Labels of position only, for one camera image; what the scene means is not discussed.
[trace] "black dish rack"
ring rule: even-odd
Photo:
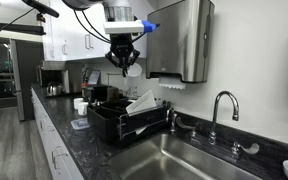
[[[127,114],[125,108],[129,104],[127,101],[114,101],[88,107],[88,122],[105,142],[122,148],[143,136],[170,126],[166,118],[169,103]]]

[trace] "dark granite countertop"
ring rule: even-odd
[[[85,179],[119,180],[120,177],[114,173],[114,169],[112,169],[108,164],[111,157],[157,134],[170,134],[168,130],[161,130],[149,137],[138,140],[129,147],[118,149],[113,145],[103,142],[94,133],[92,127],[79,131],[72,128],[71,121],[85,118],[79,116],[77,111],[74,110],[73,99],[77,96],[63,96],[45,99],[39,85],[32,84],[32,88],[50,116],[55,128],[59,132],[69,150],[69,153],[73,157],[73,160]],[[210,127],[210,122],[187,116],[185,114],[180,114],[180,116],[182,116],[183,122],[188,124],[198,124],[199,131],[202,135],[206,135],[206,132],[209,131],[208,127]],[[222,137],[224,139],[223,142],[233,142],[238,140],[242,145],[245,144],[245,146],[249,146],[250,143],[256,142],[261,147],[261,151],[258,155],[243,154],[243,156],[236,162],[228,161],[229,163],[255,174],[262,179],[287,179],[283,172],[282,162],[283,160],[288,159],[288,144],[221,125],[218,125],[217,130],[218,137]],[[192,142],[187,134],[187,131],[178,130],[173,135],[192,146],[203,149],[199,144]]]

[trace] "white wall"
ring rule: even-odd
[[[21,16],[27,11],[28,10],[19,10],[15,8],[0,6],[0,23],[10,23],[15,18]],[[35,15],[36,12],[35,10],[33,10],[26,16],[14,22],[14,24],[33,25],[33,26],[38,25]],[[0,33],[0,37],[42,42],[41,36],[15,33],[10,31],[2,31]]]
[[[156,97],[173,102],[176,110],[211,120],[216,95],[228,90],[239,101],[240,120],[231,120],[232,103],[223,97],[218,123],[288,143],[288,0],[213,3],[208,82],[178,91],[159,87],[156,79],[143,80],[140,93],[152,89]],[[94,68],[116,71],[107,66]],[[121,78],[115,81],[125,89]]]

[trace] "kettle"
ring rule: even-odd
[[[63,86],[61,83],[50,82],[47,86],[47,96],[57,96],[62,94]]]

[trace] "stainless steel sink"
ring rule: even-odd
[[[167,134],[112,157],[109,164],[124,180],[260,179]]]

